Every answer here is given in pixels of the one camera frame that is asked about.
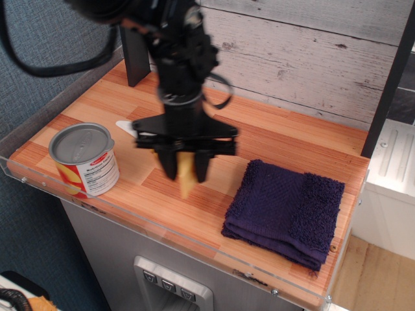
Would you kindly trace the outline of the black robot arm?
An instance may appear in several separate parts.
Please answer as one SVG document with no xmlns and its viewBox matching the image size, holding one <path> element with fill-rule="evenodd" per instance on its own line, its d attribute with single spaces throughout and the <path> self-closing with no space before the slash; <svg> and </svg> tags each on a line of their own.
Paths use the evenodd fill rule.
<svg viewBox="0 0 415 311">
<path fill-rule="evenodd" d="M 205 33 L 196 1 L 70 1 L 74 10 L 97 22 L 140 33 L 156 63 L 161 115 L 136 120 L 137 146 L 153 149 L 166 175 L 175 179 L 178 153 L 193 155 L 198 182 L 206 180 L 210 159 L 236 153 L 237 128 L 210 117 L 202 86 L 218 66 L 218 50 Z"/>
</svg>

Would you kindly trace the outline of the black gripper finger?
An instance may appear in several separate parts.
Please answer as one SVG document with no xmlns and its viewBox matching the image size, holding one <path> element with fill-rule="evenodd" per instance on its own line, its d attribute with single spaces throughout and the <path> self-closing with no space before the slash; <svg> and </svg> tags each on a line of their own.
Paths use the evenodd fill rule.
<svg viewBox="0 0 415 311">
<path fill-rule="evenodd" d="M 206 180 L 209 162 L 214 158 L 214 154 L 207 150 L 199 150 L 195 153 L 195 173 L 199 183 Z"/>
<path fill-rule="evenodd" d="M 177 149 L 156 148 L 155 152 L 166 176 L 171 180 L 175 180 L 178 171 Z"/>
</svg>

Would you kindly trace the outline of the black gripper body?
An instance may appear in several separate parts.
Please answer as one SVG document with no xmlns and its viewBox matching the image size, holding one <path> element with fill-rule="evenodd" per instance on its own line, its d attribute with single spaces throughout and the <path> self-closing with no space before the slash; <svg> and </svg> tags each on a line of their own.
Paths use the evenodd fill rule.
<svg viewBox="0 0 415 311">
<path fill-rule="evenodd" d="M 155 152 L 207 152 L 234 156 L 238 129 L 210 117 L 203 103 L 164 105 L 161 115 L 132 123 L 137 147 Z"/>
</svg>

